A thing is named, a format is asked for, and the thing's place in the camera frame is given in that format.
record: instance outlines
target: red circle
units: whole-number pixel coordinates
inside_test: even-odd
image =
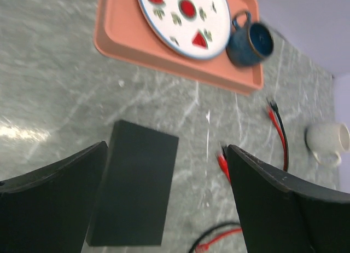
[[[181,0],[180,8],[182,13],[189,18],[193,18],[196,15],[196,8],[189,0]]]

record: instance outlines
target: gray marble surface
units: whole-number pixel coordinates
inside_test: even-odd
[[[285,123],[290,172],[337,188],[337,170],[318,166],[303,136],[308,124],[334,119],[329,73],[277,36],[265,87],[250,97],[108,59],[92,44],[96,4],[0,0],[0,179],[108,142],[120,118],[180,137],[162,247],[82,252],[186,252],[204,229],[238,219],[215,152],[226,141],[281,168],[282,146],[264,112],[270,95]],[[210,252],[246,252],[243,236]]]

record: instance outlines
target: black block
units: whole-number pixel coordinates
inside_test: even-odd
[[[123,120],[115,124],[86,236],[90,246],[161,244],[178,140]]]

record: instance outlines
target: plastic tray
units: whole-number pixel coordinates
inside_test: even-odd
[[[227,0],[231,15],[248,9],[259,20],[256,0]],[[105,56],[205,82],[241,94],[262,89],[263,67],[236,68],[226,51],[207,61],[180,56],[160,41],[137,0],[99,0],[94,42]]]

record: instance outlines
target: white plate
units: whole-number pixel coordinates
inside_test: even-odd
[[[229,41],[231,19],[226,0],[138,0],[157,36],[176,52],[211,59]]]

